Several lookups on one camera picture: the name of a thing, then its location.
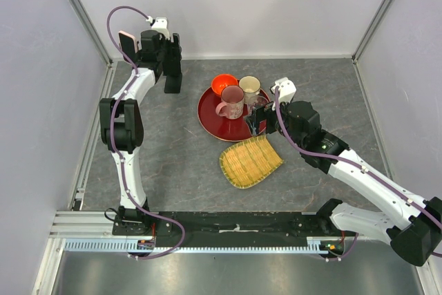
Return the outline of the black folding phone stand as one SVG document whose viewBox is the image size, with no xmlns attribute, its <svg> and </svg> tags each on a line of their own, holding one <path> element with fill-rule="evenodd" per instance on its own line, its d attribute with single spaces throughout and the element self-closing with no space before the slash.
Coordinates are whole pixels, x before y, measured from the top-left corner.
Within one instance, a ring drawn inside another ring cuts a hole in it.
<svg viewBox="0 0 442 295">
<path fill-rule="evenodd" d="M 177 75 L 167 75 L 164 92 L 166 94 L 179 94 L 182 87 L 182 73 Z"/>
</svg>

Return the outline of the pink-cased smartphone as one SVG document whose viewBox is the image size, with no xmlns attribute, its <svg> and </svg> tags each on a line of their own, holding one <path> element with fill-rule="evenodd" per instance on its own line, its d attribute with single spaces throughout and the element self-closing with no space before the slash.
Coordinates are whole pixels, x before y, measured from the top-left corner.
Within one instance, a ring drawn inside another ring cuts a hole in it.
<svg viewBox="0 0 442 295">
<path fill-rule="evenodd" d="M 134 35 L 123 30 L 118 32 L 118 37 L 119 46 L 124 53 L 124 61 L 130 64 L 134 63 L 137 66 L 138 40 Z"/>
</svg>

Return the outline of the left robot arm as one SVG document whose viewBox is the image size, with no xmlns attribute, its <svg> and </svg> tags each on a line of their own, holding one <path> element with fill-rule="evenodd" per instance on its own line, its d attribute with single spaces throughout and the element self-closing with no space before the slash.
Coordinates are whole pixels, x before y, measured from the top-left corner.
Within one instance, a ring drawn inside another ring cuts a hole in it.
<svg viewBox="0 0 442 295">
<path fill-rule="evenodd" d="M 165 76 L 164 92 L 178 94 L 182 87 L 180 36 L 149 29 L 141 40 L 119 32 L 115 44 L 133 70 L 128 81 L 113 97 L 99 102 L 100 135 L 115 161 L 120 185 L 120 203 L 115 210 L 113 234 L 145 236 L 155 231 L 153 216 L 142 188 L 139 152 L 144 140 L 140 113 L 147 92 Z"/>
</svg>

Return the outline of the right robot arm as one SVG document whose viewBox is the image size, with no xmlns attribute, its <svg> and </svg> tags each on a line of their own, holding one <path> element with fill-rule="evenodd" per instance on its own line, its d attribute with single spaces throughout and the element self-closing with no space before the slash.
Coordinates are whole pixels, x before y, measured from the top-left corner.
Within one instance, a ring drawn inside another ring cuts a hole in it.
<svg viewBox="0 0 442 295">
<path fill-rule="evenodd" d="M 358 209 L 331 199 L 316 218 L 320 233 L 338 230 L 363 234 L 388 244 L 406 262 L 421 267 L 441 243 L 441 199 L 429 200 L 395 183 L 322 128 L 320 115 L 309 102 L 270 102 L 244 118 L 251 133 L 261 122 L 266 132 L 285 136 L 304 161 L 349 185 L 377 208 Z"/>
</svg>

